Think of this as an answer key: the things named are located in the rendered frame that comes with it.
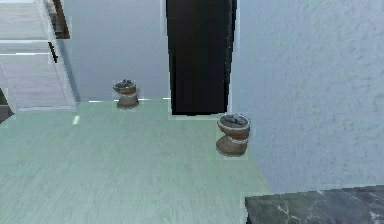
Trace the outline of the brown hourglass plant pot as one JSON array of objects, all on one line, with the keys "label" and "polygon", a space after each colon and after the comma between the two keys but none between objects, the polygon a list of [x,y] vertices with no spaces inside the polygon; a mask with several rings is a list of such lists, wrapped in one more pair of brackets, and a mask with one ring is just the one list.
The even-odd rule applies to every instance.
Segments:
[{"label": "brown hourglass plant pot", "polygon": [[227,157],[239,157],[247,150],[250,120],[238,113],[226,113],[217,120],[224,135],[216,142],[216,150]]},{"label": "brown hourglass plant pot", "polygon": [[121,80],[113,85],[113,89],[121,95],[117,102],[119,109],[131,109],[139,105],[135,81]]}]

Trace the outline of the black room door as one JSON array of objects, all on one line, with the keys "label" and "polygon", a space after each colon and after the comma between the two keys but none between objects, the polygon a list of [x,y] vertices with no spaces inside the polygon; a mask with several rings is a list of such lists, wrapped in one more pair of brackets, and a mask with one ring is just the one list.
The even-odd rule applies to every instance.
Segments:
[{"label": "black room door", "polygon": [[165,1],[172,113],[225,113],[237,0]]}]

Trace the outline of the dark marble countertop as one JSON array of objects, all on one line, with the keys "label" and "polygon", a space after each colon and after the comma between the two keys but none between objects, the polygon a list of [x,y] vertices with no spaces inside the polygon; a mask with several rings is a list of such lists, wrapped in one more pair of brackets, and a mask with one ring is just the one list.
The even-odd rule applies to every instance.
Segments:
[{"label": "dark marble countertop", "polygon": [[384,185],[245,198],[246,224],[384,224]]}]

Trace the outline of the white room door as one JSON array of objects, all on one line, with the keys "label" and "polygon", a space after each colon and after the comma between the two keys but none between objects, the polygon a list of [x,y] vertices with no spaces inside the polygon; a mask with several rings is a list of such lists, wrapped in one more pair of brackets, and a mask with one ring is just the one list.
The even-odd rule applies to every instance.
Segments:
[{"label": "white room door", "polygon": [[0,89],[13,112],[76,108],[58,44],[69,37],[60,0],[0,0]]}]

